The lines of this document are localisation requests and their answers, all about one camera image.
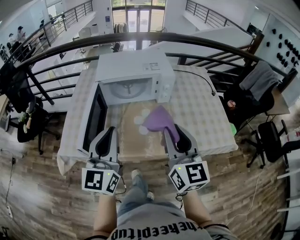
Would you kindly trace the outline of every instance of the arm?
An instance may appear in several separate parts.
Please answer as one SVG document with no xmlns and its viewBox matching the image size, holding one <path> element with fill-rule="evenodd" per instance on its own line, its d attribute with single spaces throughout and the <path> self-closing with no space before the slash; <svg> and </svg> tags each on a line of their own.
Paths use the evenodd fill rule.
<svg viewBox="0 0 300 240">
<path fill-rule="evenodd" d="M 210 214 L 203 205 L 197 191 L 188 192 L 182 199 L 187 218 L 196 222 L 200 227 L 212 224 Z"/>
<path fill-rule="evenodd" d="M 117 227 L 117 207 L 115 196 L 101 195 L 94 222 L 94 236 L 109 237 Z"/>
</svg>

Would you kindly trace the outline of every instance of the microwave door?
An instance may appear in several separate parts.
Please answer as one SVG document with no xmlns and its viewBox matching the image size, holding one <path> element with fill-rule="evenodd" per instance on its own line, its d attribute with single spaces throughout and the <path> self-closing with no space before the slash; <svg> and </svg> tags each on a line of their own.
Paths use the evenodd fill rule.
<svg viewBox="0 0 300 240">
<path fill-rule="evenodd" d="M 86 104 L 80 133 L 77 141 L 77 149 L 85 154 L 89 154 L 90 144 L 94 138 L 104 130 L 107 105 L 98 83 L 91 89 L 89 99 Z"/>
</svg>

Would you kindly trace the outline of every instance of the microwave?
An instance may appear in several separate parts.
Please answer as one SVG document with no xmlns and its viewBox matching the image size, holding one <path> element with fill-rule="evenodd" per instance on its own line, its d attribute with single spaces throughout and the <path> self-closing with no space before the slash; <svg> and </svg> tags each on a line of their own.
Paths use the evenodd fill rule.
<svg viewBox="0 0 300 240">
<path fill-rule="evenodd" d="M 94 138 L 104 130 L 107 105 L 99 84 L 94 83 L 83 112 L 77 149 L 89 154 L 90 144 Z"/>
<path fill-rule="evenodd" d="M 168 102 L 175 73 L 158 49 L 115 52 L 99 56 L 95 82 L 107 105 L 156 100 Z"/>
</svg>

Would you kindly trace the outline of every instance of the microwave door window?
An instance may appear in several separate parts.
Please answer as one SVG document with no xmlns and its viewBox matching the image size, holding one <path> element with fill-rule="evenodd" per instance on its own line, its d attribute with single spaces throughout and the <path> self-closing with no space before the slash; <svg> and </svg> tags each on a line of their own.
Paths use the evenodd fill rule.
<svg viewBox="0 0 300 240">
<path fill-rule="evenodd" d="M 83 141 L 83 149 L 89 152 L 90 144 L 94 138 L 104 129 L 106 108 L 103 107 L 103 99 L 100 94 L 95 95 L 89 115 L 88 124 Z"/>
<path fill-rule="evenodd" d="M 111 94 L 120 99 L 131 99 L 142 95 L 147 88 L 150 78 L 133 79 L 121 82 L 108 83 Z"/>
</svg>

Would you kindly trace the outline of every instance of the white tablecloth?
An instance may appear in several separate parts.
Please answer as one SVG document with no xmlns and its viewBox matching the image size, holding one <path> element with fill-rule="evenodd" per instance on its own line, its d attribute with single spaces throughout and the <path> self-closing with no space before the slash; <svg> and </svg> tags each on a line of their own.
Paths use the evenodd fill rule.
<svg viewBox="0 0 300 240">
<path fill-rule="evenodd" d="M 201 75 L 213 87 L 204 68 L 175 66 L 174 70 L 176 69 Z M 72 106 L 67 112 L 57 156 L 61 174 L 66 173 L 76 161 L 87 159 L 87 156 L 76 149 L 76 143 L 94 74 L 92 70 L 82 71 L 72 96 Z M 169 111 L 176 124 L 188 130 L 197 140 L 201 156 L 237 150 L 221 101 L 217 95 L 212 96 L 208 83 L 191 73 L 175 71 L 175 74 L 176 83 L 171 99 L 161 105 Z M 105 126 L 115 126 L 118 129 L 121 161 L 166 157 L 164 148 L 160 145 L 161 134 L 150 133 L 141 126 L 147 114 L 158 105 L 155 101 L 145 101 L 109 106 Z"/>
</svg>

